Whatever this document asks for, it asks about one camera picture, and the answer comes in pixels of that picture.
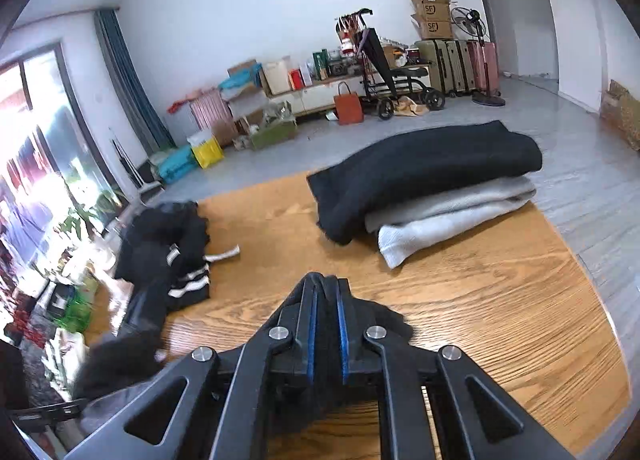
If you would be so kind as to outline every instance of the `pink suitcase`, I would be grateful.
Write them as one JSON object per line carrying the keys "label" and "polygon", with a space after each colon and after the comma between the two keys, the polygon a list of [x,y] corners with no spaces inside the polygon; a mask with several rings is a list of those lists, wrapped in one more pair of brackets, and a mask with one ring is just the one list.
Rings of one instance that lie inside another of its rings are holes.
{"label": "pink suitcase", "polygon": [[[482,48],[479,42],[468,42],[469,55],[471,56],[471,65],[474,67],[474,77],[476,78],[476,86],[478,90],[486,91],[486,76],[484,74],[484,59],[482,58]],[[491,42],[484,43],[484,55],[489,66],[489,84],[491,86],[491,94],[495,95],[500,90],[498,82],[498,59],[495,53],[495,44]]]}

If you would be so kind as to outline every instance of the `gray folded cloth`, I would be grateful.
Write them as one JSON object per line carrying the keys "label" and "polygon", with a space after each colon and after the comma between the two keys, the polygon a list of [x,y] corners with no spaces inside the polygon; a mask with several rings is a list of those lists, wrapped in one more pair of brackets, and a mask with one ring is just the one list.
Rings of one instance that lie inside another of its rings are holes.
{"label": "gray folded cloth", "polygon": [[383,225],[407,224],[430,216],[460,211],[495,200],[535,191],[527,177],[502,177],[480,184],[428,195],[386,209],[373,211],[365,217],[367,232],[374,233]]}
{"label": "gray folded cloth", "polygon": [[535,194],[526,177],[496,179],[371,213],[366,227],[370,232],[380,229],[378,247],[393,269],[420,249],[516,211]]}

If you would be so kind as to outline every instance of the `beige suitcase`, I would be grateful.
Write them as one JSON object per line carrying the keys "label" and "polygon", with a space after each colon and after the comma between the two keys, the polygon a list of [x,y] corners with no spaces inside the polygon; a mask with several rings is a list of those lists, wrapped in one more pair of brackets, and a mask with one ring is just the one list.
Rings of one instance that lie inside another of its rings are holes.
{"label": "beige suitcase", "polygon": [[453,74],[453,87],[458,94],[476,89],[473,66],[466,42],[446,42]]}
{"label": "beige suitcase", "polygon": [[420,57],[429,65],[431,86],[440,90],[444,95],[455,92],[447,42],[423,40],[415,42],[415,46],[420,51]]}

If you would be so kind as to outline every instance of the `black folded cloth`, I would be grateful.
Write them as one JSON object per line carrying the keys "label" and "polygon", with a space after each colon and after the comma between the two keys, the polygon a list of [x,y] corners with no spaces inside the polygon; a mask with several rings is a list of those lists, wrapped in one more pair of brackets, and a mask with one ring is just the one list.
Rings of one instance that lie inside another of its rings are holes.
{"label": "black folded cloth", "polygon": [[541,167],[531,137],[492,121],[400,133],[306,180],[318,202],[318,225],[346,245],[364,231],[368,212]]}

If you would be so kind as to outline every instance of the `standing fan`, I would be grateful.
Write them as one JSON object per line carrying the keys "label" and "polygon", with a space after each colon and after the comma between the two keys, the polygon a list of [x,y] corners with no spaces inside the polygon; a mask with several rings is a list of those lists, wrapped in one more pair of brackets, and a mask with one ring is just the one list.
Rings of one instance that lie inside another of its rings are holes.
{"label": "standing fan", "polygon": [[484,65],[484,83],[486,85],[485,92],[476,91],[472,95],[472,101],[479,105],[485,106],[505,106],[506,101],[501,97],[491,94],[491,85],[489,85],[489,65],[486,62],[486,53],[484,52],[484,36],[486,35],[486,27],[480,18],[480,13],[475,9],[465,9],[463,7],[455,7],[451,10],[451,21],[456,24],[463,33],[468,34],[472,38],[478,38],[481,47],[482,63]]}

